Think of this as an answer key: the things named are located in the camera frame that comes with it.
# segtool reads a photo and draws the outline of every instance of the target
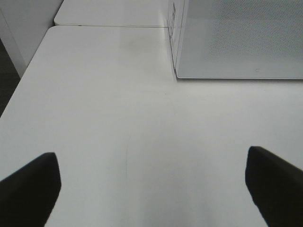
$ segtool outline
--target white desk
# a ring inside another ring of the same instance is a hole
[[[165,27],[168,0],[64,0],[56,25]]]
[[[56,26],[0,119],[0,179],[53,151],[47,226],[266,227],[260,145],[303,167],[303,83],[176,81],[165,29]]]

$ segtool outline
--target white cabinet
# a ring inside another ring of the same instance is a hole
[[[173,2],[178,6],[183,0]],[[303,78],[301,0],[183,4],[176,9],[171,38],[178,78]]]

